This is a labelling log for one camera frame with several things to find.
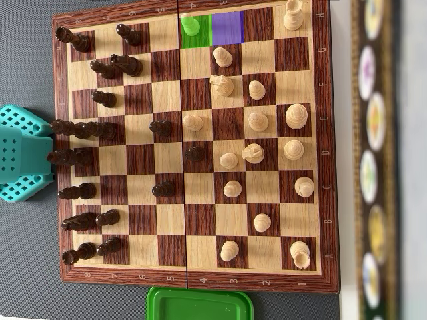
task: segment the purple square highlight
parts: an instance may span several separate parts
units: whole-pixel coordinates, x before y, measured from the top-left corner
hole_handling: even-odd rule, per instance
[[[244,42],[243,11],[212,15],[212,45],[234,45]]]

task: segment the dark pawn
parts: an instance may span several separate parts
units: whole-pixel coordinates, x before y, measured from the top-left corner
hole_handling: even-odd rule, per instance
[[[191,161],[202,161],[205,158],[205,149],[191,147],[185,152],[185,157]]]
[[[118,252],[121,247],[120,243],[121,241],[119,238],[108,239],[106,242],[96,248],[96,253],[98,255],[107,255],[108,253]]]
[[[115,76],[114,67],[107,63],[102,63],[96,60],[91,62],[91,69],[99,73],[104,79],[113,79]]]
[[[111,140],[117,133],[117,125],[111,122],[88,122],[83,125],[83,130],[95,137]]]
[[[120,23],[115,30],[120,37],[126,40],[128,45],[136,46],[141,44],[141,33],[139,31],[133,30],[123,23]]]
[[[172,123],[169,121],[153,121],[149,124],[149,129],[162,137],[169,137],[172,132]]]
[[[80,52],[86,52],[91,46],[88,37],[85,35],[74,35],[70,30],[64,27],[57,28],[55,35],[56,39],[60,40],[60,42],[71,42],[74,49]]]
[[[75,215],[62,221],[62,230],[69,231],[86,231],[93,229],[96,226],[95,214],[92,212],[85,212],[80,215]]]
[[[96,224],[102,225],[115,225],[120,220],[120,213],[117,210],[109,210],[96,217]]]
[[[96,195],[96,188],[92,183],[82,183],[78,187],[65,188],[58,192],[60,199],[76,200],[82,198],[85,200],[92,199]]]
[[[54,165],[91,165],[93,163],[92,152],[87,150],[56,150],[50,152],[46,159]]]
[[[109,62],[131,77],[136,77],[142,71],[141,61],[129,55],[111,55]]]
[[[155,185],[152,192],[156,197],[173,197],[175,195],[175,185],[173,182],[163,182]]]
[[[62,254],[66,265],[73,265],[79,259],[88,260],[96,255],[96,246],[92,242],[82,243],[77,250],[68,250]]]
[[[117,101],[113,93],[102,91],[94,91],[92,93],[92,100],[96,103],[102,103],[102,105],[107,108],[114,107]]]

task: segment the gray table surface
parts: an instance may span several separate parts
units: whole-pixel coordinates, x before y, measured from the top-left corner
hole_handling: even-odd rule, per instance
[[[0,0],[0,105],[54,120],[51,16],[131,1]],[[63,283],[57,186],[0,201],[0,314],[38,319],[145,319],[149,287]],[[339,319],[338,295],[248,293],[254,319]]]

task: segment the green plastic lid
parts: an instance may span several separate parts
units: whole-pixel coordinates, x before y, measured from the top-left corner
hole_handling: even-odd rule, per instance
[[[153,287],[147,295],[147,320],[253,320],[247,295],[235,291],[208,291]]]

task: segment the wooden chessboard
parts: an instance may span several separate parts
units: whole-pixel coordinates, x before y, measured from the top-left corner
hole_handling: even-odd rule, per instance
[[[58,26],[83,33],[91,50],[78,53],[53,36],[55,105],[58,119],[117,123],[113,140],[57,137],[57,149],[90,150],[90,167],[58,167],[58,188],[82,182],[96,185],[94,199],[59,200],[59,222],[72,215],[118,209],[117,225],[84,232],[59,228],[59,251],[90,241],[96,245],[119,237],[119,253],[61,263],[64,281],[160,285],[203,289],[338,292],[339,252],[330,4],[304,0],[304,24],[288,31],[283,24],[285,1],[144,1],[53,18]],[[179,16],[190,12],[200,22],[197,37],[181,32]],[[118,23],[141,30],[143,45],[130,47],[115,32]],[[213,50],[221,46],[233,55],[219,68]],[[112,54],[141,59],[139,77],[112,80],[89,68],[93,59],[106,62]],[[226,75],[234,92],[224,98],[211,90],[212,74]],[[248,84],[257,79],[266,96],[250,98]],[[95,89],[115,93],[108,109],[90,99]],[[308,110],[303,129],[290,129],[286,109],[301,103]],[[252,131],[248,115],[264,113],[266,131]],[[183,128],[186,115],[199,115],[203,129]],[[153,120],[172,122],[170,137],[153,135]],[[291,139],[305,148],[298,161],[288,161],[283,146]],[[238,166],[224,169],[219,158],[237,155],[250,143],[264,148],[265,158],[252,165],[240,157]],[[191,146],[205,148],[207,159],[190,162]],[[294,191],[298,177],[314,181],[314,194]],[[242,194],[227,198],[229,180],[242,184]],[[175,197],[155,198],[156,183],[173,181]],[[254,229],[258,213],[270,216],[265,233]],[[220,259],[225,241],[239,245],[230,262]],[[290,245],[304,241],[311,264],[295,267]]]

